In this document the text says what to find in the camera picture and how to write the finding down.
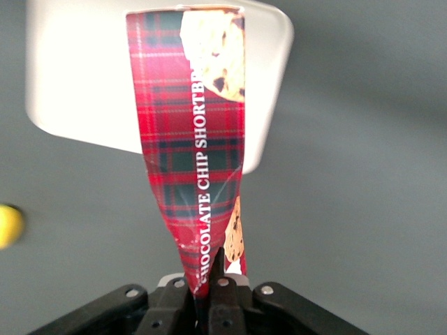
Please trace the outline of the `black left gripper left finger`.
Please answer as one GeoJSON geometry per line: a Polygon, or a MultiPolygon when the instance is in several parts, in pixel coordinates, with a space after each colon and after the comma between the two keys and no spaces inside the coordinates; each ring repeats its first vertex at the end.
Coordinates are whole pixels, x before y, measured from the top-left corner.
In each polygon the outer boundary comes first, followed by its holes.
{"type": "Polygon", "coordinates": [[[123,285],[32,334],[193,334],[196,322],[185,278],[166,278],[148,293],[123,285]]]}

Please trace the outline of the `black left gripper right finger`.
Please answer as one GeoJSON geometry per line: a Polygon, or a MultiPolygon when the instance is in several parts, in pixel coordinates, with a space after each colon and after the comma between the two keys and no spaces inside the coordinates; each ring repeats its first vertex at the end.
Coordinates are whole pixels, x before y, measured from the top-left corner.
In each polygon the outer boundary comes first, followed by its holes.
{"type": "Polygon", "coordinates": [[[276,282],[251,289],[247,277],[224,273],[221,248],[211,271],[209,334],[365,334],[276,282]]]}

